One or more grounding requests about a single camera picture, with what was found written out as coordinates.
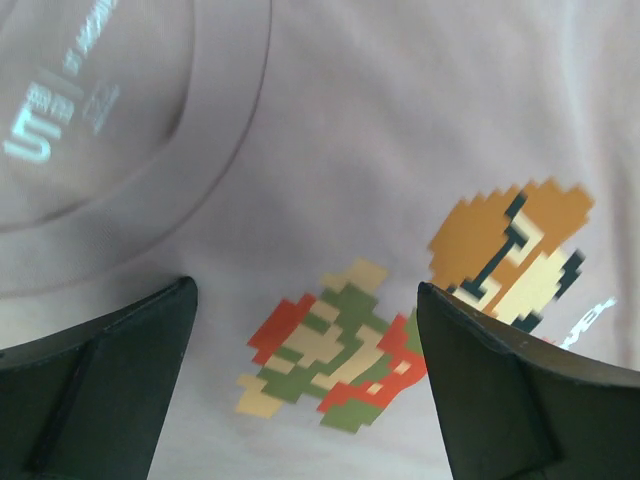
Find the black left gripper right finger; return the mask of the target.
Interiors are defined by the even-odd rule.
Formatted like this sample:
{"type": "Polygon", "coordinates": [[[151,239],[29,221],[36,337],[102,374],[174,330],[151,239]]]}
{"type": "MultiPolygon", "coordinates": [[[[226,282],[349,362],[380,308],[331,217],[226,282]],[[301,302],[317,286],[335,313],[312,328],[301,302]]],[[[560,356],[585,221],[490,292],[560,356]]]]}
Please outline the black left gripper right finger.
{"type": "Polygon", "coordinates": [[[639,374],[421,283],[417,323],[456,479],[636,479],[639,374]]]}

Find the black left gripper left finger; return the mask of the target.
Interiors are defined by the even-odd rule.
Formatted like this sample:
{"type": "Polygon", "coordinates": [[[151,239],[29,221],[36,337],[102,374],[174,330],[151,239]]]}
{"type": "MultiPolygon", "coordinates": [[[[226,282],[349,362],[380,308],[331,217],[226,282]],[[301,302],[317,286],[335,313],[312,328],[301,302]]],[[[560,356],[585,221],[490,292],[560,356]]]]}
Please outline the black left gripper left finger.
{"type": "Polygon", "coordinates": [[[1,352],[4,479],[145,479],[194,325],[183,277],[1,352]]]}

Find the dusty pink printed t-shirt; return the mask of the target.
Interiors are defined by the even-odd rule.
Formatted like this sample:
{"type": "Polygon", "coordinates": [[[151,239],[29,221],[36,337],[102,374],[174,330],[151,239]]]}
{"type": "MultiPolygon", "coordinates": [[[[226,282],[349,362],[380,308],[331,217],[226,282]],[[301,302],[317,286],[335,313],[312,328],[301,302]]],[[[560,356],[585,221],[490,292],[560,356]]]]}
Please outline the dusty pink printed t-shirt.
{"type": "Polygon", "coordinates": [[[5,1],[1,344],[189,276],[154,479],[447,479],[421,282],[639,366],[635,1],[5,1]]]}

